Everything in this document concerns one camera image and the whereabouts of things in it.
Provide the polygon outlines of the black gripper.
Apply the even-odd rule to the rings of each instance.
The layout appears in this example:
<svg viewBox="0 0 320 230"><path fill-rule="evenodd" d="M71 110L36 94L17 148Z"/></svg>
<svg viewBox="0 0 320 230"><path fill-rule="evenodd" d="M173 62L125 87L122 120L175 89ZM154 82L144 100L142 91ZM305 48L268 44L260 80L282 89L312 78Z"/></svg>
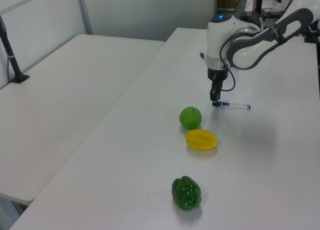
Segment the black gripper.
<svg viewBox="0 0 320 230"><path fill-rule="evenodd" d="M228 70L226 68L221 70L215 70L207 68L207 76L212 81L210 90L210 100L214 107L218 106L218 101L221 98L221 92L223 88L223 81L228 77Z"/></svg>

